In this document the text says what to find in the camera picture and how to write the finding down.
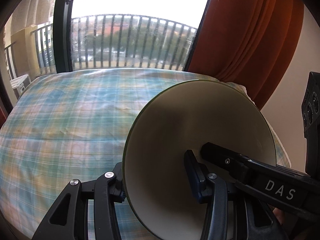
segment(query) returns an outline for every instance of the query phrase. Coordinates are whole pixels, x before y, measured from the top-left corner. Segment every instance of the white wall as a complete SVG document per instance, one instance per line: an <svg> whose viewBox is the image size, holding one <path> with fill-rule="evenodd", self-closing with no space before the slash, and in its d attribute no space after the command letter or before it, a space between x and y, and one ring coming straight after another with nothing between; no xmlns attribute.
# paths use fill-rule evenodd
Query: white wall
<svg viewBox="0 0 320 240"><path fill-rule="evenodd" d="M262 113L269 121L295 170L305 170L307 141L303 136L301 103L310 71L320 72L320 28L304 8L301 35L292 61Z"/></svg>

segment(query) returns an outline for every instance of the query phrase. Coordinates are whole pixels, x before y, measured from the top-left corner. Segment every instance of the metal railing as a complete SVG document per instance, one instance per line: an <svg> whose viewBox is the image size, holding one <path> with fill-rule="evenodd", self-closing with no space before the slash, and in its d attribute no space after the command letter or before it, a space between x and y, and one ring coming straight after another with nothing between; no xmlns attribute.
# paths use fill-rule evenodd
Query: metal railing
<svg viewBox="0 0 320 240"><path fill-rule="evenodd" d="M35 36L36 54L40 74L54 72L54 55L52 45L52 24L45 25L31 32Z"/></svg>
<svg viewBox="0 0 320 240"><path fill-rule="evenodd" d="M17 68L16 68L16 63L14 60L14 53L13 53L13 45L16 42L11 43L9 46L4 48L4 53L5 53L5 57L7 60L7 66L9 68L9 72L10 72L10 79L14 79L17 78Z"/></svg>
<svg viewBox="0 0 320 240"><path fill-rule="evenodd" d="M73 18L73 69L183 70L196 31L182 23L142 15L101 14Z"/></svg>

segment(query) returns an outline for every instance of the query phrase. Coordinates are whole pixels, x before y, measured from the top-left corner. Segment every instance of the screw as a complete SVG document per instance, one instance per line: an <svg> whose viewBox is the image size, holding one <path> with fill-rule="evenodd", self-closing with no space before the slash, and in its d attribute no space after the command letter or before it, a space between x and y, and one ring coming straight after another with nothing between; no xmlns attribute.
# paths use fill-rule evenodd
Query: screw
<svg viewBox="0 0 320 240"><path fill-rule="evenodd" d="M79 180L78 179L72 179L72 180L70 180L70 185L72 185L72 186L75 186L75 185L77 185L79 183Z"/></svg>
<svg viewBox="0 0 320 240"><path fill-rule="evenodd" d="M115 174L112 171L108 171L104 174L106 178L112 178Z"/></svg>
<svg viewBox="0 0 320 240"><path fill-rule="evenodd" d="M209 174L208 174L208 178L209 178L209 179L216 179L216 178L217 178L217 174L215 174L215 173L209 173Z"/></svg>

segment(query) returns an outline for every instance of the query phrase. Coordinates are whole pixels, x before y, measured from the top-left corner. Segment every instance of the plaid fabric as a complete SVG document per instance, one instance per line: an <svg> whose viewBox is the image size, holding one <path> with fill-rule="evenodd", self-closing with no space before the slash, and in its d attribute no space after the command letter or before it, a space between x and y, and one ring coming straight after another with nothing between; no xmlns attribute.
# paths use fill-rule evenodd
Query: plaid fabric
<svg viewBox="0 0 320 240"><path fill-rule="evenodd" d="M47 75L25 90L0 130L0 209L32 237L66 184L98 178L122 160L140 110L179 82L215 78L160 69L100 69ZM228 85L245 93L245 88ZM290 163L274 135L277 163ZM93 206L89 238L94 239ZM116 205L122 239L156 239L127 202Z"/></svg>

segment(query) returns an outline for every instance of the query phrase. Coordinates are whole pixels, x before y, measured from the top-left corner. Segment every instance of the window glass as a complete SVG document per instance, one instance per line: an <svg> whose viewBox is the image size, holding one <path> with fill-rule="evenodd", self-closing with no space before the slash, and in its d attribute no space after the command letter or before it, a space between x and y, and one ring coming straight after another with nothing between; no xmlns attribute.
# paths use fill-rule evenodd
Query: window glass
<svg viewBox="0 0 320 240"><path fill-rule="evenodd" d="M183 70L207 0L74 0L73 70Z"/></svg>

